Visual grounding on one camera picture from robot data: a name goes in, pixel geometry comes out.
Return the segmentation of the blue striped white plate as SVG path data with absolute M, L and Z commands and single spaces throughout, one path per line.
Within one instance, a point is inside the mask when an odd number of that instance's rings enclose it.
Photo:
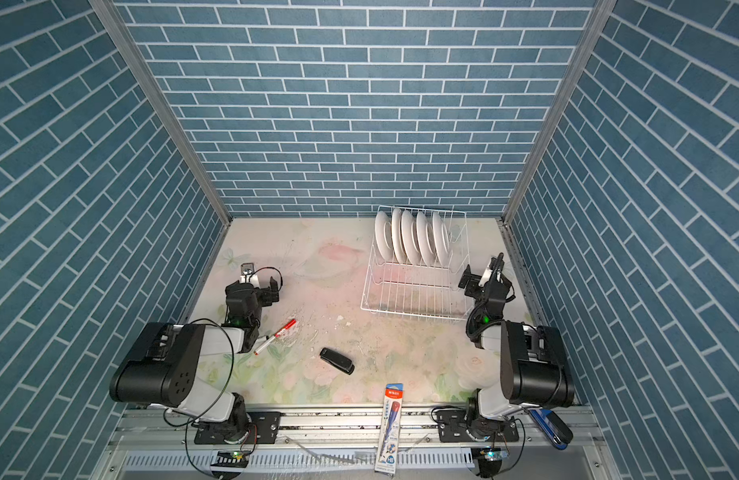
M 377 212 L 375 216 L 375 243 L 377 244 L 377 252 L 386 262 L 395 260 L 395 250 L 393 250 L 393 236 L 391 235 L 391 220 L 383 211 Z

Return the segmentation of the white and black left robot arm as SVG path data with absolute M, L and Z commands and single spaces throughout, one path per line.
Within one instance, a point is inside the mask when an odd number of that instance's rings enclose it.
M 157 404 L 187 418 L 197 445 L 273 444 L 281 414 L 249 413 L 244 398 L 229 390 L 230 377 L 220 387 L 197 377 L 202 358 L 227 354 L 229 374 L 259 341 L 262 310 L 279 300 L 281 277 L 259 280 L 245 274 L 225 287 L 225 318 L 217 323 L 199 319 L 184 325 L 145 325 L 113 374 L 109 396 L 115 402 Z

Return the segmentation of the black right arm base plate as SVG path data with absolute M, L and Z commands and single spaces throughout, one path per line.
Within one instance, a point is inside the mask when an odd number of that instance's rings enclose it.
M 439 441 L 443 443 L 519 441 L 515 424 L 505 420 L 487 419 L 461 408 L 433 408 L 431 420 L 435 422 Z

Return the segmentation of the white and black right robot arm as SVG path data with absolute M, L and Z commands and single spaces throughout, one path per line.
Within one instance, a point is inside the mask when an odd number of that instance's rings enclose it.
M 575 401 L 575 386 L 559 330 L 505 319 L 505 305 L 515 300 L 513 284 L 503 274 L 503 258 L 493 257 L 481 275 L 465 268 L 459 288 L 475 300 L 465 334 L 479 349 L 499 348 L 499 383 L 475 390 L 465 426 L 475 439 L 493 439 L 527 413 L 554 448 L 563 450 L 573 432 L 553 410 Z

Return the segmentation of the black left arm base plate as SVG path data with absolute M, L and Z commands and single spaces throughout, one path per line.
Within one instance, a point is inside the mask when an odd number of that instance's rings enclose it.
M 221 423 L 199 422 L 194 436 L 196 445 L 273 444 L 277 438 L 282 413 L 247 412 Z

